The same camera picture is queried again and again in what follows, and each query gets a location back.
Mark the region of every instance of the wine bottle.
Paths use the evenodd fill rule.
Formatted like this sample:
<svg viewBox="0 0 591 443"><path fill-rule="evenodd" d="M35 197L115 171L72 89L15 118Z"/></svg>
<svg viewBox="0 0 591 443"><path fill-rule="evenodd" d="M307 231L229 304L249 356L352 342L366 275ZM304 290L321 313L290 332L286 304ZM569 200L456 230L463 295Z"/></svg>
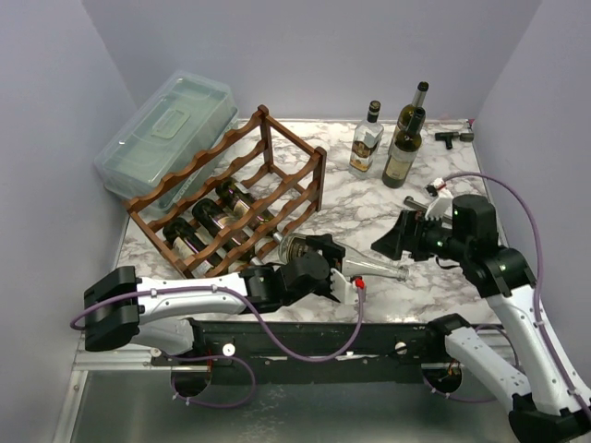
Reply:
<svg viewBox="0 0 591 443"><path fill-rule="evenodd" d="M392 147L394 146L394 139L398 135L400 131L404 131L408 124L410 123L410 119L415 112L415 108L423 107L423 102L425 101L425 95L427 95L428 91L428 83L426 81L421 81L418 86L416 87L415 97L413 100L408 103L398 115L398 121L396 122L396 127L394 128L394 135L392 136L392 141L390 142L390 151L392 151Z"/></svg>
<svg viewBox="0 0 591 443"><path fill-rule="evenodd" d="M180 217L164 226L163 234L164 238L173 246L182 259L198 254L207 247L197 237L196 229L188 224L188 221ZM222 258L217 252L214 252L197 266L193 273L202 276L220 263L222 263Z"/></svg>
<svg viewBox="0 0 591 443"><path fill-rule="evenodd" d="M359 122L353 135L349 172L358 178L366 178L381 142L384 126L378 123L381 104L377 100L369 104L368 118Z"/></svg>
<svg viewBox="0 0 591 443"><path fill-rule="evenodd" d="M381 181L387 187L397 188L406 181L416 153L423 142L420 135L423 122L425 122L425 110L418 107L414 110L408 127L396 135L394 146L381 175Z"/></svg>
<svg viewBox="0 0 591 443"><path fill-rule="evenodd" d="M334 242L344 247L345 253L343 263L340 269L337 269L345 277L354 277L356 275L376 275L405 281L408 278L408 268L394 267L379 260L367 257L357 251L355 248L344 245L340 242ZM306 236L301 233L290 233L283 238L279 244L279 259L283 263L302 257L307 251L314 250L313 247L306 245Z"/></svg>
<svg viewBox="0 0 591 443"><path fill-rule="evenodd" d="M223 228L236 222L236 219L233 216L226 214L222 208L216 205L215 201L210 198L202 198L195 203L191 213L193 214L193 217L201 223L201 226L207 229L208 233L214 238ZM237 233L232 234L230 240L223 245L223 248L230 252L233 248L239 247L247 241L248 235L243 231L238 231ZM255 256L254 246L248 249L240 259L243 261L249 261L253 265L263 264L262 261Z"/></svg>
<svg viewBox="0 0 591 443"><path fill-rule="evenodd" d="M226 178L223 182L215 187L215 193L222 199L223 203L240 219L246 214L250 208L257 202L252 197L247 189L237 182L233 177ZM261 214L248 223L248 227L256 231L263 223L270 222L273 219L273 214L269 210L264 210ZM283 236L277 232L277 228L273 228L268 236L272 237L277 243L281 243Z"/></svg>

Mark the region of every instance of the white marble surface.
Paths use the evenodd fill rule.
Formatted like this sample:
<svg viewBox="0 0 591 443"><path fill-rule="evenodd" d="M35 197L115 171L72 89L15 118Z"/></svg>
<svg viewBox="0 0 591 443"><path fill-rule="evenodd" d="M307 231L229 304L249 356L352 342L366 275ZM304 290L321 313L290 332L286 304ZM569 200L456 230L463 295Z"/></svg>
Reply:
<svg viewBox="0 0 591 443"><path fill-rule="evenodd" d="M324 182L323 206L300 229L301 233L332 233L336 240L347 243L361 252L379 259L387 259L369 249L371 243L392 228L404 197L426 202L423 187L438 176L457 171L478 171L476 155L471 143L454 141L454 148L447 151L442 142L436 142L436 132L466 130L466 122L446 124L427 123L423 129L423 146L411 170L406 184L400 189L390 189L380 180L386 161L387 148L392 137L393 124L386 130L367 180L358 180L347 172L351 140L355 124L319 121L283 121L293 132L312 146L327 150L327 173ZM244 155L259 140L259 131L253 131L226 155L219 169L237 155ZM286 172L294 173L307 158L285 138L273 134L275 162ZM253 161L236 175L238 179L252 176L262 158ZM303 186L309 182L307 177ZM278 178L265 177L251 188L255 197L266 197L276 187ZM451 183L455 195L485 192L479 179L458 179ZM279 210L295 194L283 196L271 206ZM408 265L410 278L397 282L366 277L368 296L365 304L366 322L426 322L433 318L457 312L473 323L497 321L476 289L468 284L458 269L443 270L433 261L414 263L404 257L400 264ZM139 276L158 279L179 279L181 276L151 245L134 222L127 228L118 266L134 265ZM268 320L285 321L355 321L356 310L352 306L339 305L314 294L298 303L267 314ZM209 314L202 319L253 320L251 315L231 317Z"/></svg>

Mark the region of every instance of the wine rack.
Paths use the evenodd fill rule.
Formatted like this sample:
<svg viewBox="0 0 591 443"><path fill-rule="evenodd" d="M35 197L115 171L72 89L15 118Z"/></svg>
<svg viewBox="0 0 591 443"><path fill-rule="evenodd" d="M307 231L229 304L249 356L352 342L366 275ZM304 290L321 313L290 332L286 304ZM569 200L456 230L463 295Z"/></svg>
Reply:
<svg viewBox="0 0 591 443"><path fill-rule="evenodd" d="M221 174L217 174L208 178L203 186L195 194L188 197L181 198L173 206L172 210L155 221L145 222L140 216L140 212L147 208L152 202L170 191L173 187L183 182L190 175L196 172L199 168L213 160L218 155L228 150L238 140L259 128L260 140L255 147L246 155L235 158ZM279 166L273 162L273 146L271 142L271 131L277 131L279 134L291 141L295 146L303 150L309 155L306 164L296 173L287 174ZM281 179L281 183L277 188L267 197L260 198L252 206L252 208L230 226L223 228L203 251L187 258L181 258L173 250L172 246L161 239L157 233L171 220L183 214L191 206L193 206L200 198L209 194L218 184L220 184L227 177L234 175L240 171L245 165L252 162L259 155L263 156L263 164L259 167L257 172L250 178L243 180L241 183L246 188L255 185L261 178L267 174L276 174ZM279 123L269 115L269 110L266 106L261 105L257 111L252 114L248 122L239 129L232 129L228 131L223 139L210 150L204 150L195 155L189 165L182 171L177 173L169 173L156 188L146 196L135 197L124 201L124 206L129 213L131 219L138 225L142 232L150 239L151 243L160 251L161 255L175 267L178 272L188 278L193 278L192 271L199 266L205 259L211 256L215 251L221 249L225 243L230 239L233 233L242 230L248 225L257 215L261 214L267 209L275 200L280 198L290 189L297 191L298 196L287 201L277 215L269 222L263 223L253 235L250 236L247 242L239 247L233 248L226 253L222 262L213 269L210 269L206 277L215 277L224 274L230 265L235 263L248 249L255 245L259 240L265 238L266 234L274 229L279 223L285 220L296 208L307 205L303 213L296 219L287 223L281 230L283 235L288 234L305 222L314 211L318 211L322 204L322 189L324 186L324 173L326 169L326 151L323 148L312 148L304 140L295 135L292 131L287 129L284 125ZM303 187L300 181L308 174L312 173L312 180L308 186ZM199 224L195 219L189 221L193 226L198 227ZM269 239L269 243L263 246L257 253L257 257L263 259L276 246L274 240Z"/></svg>

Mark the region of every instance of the plastic container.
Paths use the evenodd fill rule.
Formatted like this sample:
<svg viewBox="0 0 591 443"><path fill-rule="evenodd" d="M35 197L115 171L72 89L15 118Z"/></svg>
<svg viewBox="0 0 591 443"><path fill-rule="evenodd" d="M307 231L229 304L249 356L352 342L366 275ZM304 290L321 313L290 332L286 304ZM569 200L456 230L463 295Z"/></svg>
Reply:
<svg viewBox="0 0 591 443"><path fill-rule="evenodd" d="M238 110L230 88L177 71L136 112L94 163L104 186L122 199L149 194L170 172L215 146L234 125ZM185 194L199 190L223 154L151 204L168 212Z"/></svg>

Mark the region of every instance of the glass bottle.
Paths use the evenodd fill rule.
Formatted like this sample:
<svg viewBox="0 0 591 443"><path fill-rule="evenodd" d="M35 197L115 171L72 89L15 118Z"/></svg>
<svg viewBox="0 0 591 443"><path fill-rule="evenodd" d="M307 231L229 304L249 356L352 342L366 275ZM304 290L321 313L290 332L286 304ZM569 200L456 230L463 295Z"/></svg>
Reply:
<svg viewBox="0 0 591 443"><path fill-rule="evenodd" d="M422 108L423 102L425 101L425 95L427 95L428 91L428 83L426 81L421 81L418 86L416 87L415 97L413 100L408 103L398 115L398 121L396 122L396 127L394 128L394 135L392 136L392 141L390 142L390 149L389 152L392 150L394 146L394 139L398 135L400 131L404 131L408 124L410 123L410 119L415 112L415 108Z"/></svg>
<svg viewBox="0 0 591 443"><path fill-rule="evenodd" d="M228 177L215 187L215 193L222 199L223 203L240 219L257 202L247 189L234 177ZM273 219L273 214L269 210L264 210L261 214L248 223L248 227L256 231L259 226ZM283 236L273 228L268 236L272 237L277 243L281 243Z"/></svg>
<svg viewBox="0 0 591 443"><path fill-rule="evenodd" d="M336 241L334 243L345 249L343 263L341 263L341 268L338 269L345 277L376 275L398 281L405 281L408 278L407 267L394 267L374 258L366 257L349 245ZM306 245L305 235L290 233L279 244L279 259L283 263L288 263L294 258L302 257L308 250L314 250L314 248Z"/></svg>
<svg viewBox="0 0 591 443"><path fill-rule="evenodd" d="M421 147L423 139L420 132L425 122L425 110L416 108L413 116L404 131L400 131L394 140L394 146L389 153L381 181L392 188L400 187L406 181L408 172L416 158L416 153Z"/></svg>
<svg viewBox="0 0 591 443"><path fill-rule="evenodd" d="M236 219L226 214L222 208L215 204L210 198L202 198L200 201L195 203L195 206L191 210L193 217L201 223L208 233L212 237L215 236L226 226L230 226L236 222ZM223 245L223 248L230 252L235 247L239 247L248 241L248 235L243 231L238 231L232 234L230 240ZM243 261L249 261L253 265L262 265L262 261L255 256L255 248L252 246L247 252L245 252L240 258Z"/></svg>
<svg viewBox="0 0 591 443"><path fill-rule="evenodd" d="M359 122L353 135L349 172L357 178L366 178L381 142L384 126L378 123L381 104L377 100L369 104L368 118Z"/></svg>
<svg viewBox="0 0 591 443"><path fill-rule="evenodd" d="M198 254L207 247L197 237L197 230L180 217L164 226L163 235L182 259ZM222 258L217 252L214 252L197 266L193 273L202 276L220 263L222 263Z"/></svg>

